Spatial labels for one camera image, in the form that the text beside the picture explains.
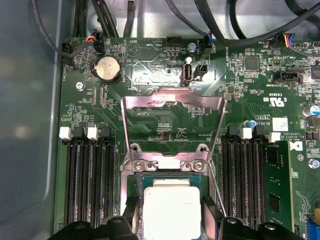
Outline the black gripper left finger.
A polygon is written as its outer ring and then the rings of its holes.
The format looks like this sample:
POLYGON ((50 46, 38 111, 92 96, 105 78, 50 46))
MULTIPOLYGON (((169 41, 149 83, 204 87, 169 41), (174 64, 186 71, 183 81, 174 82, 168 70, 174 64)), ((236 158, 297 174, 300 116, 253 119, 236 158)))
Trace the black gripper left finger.
POLYGON ((140 198, 130 196, 121 216, 112 216, 106 222, 94 228, 89 222, 70 223, 54 235, 51 240, 137 240, 138 206, 140 198))

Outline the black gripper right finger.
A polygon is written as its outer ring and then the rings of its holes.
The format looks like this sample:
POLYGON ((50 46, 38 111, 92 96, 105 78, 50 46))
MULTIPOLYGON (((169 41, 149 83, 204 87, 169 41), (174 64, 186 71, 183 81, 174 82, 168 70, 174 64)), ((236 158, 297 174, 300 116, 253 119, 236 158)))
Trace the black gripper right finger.
POLYGON ((224 217, 213 199, 201 200, 202 228, 209 240, 301 240, 302 237, 285 227, 265 222, 257 229, 244 225, 234 217, 224 217))

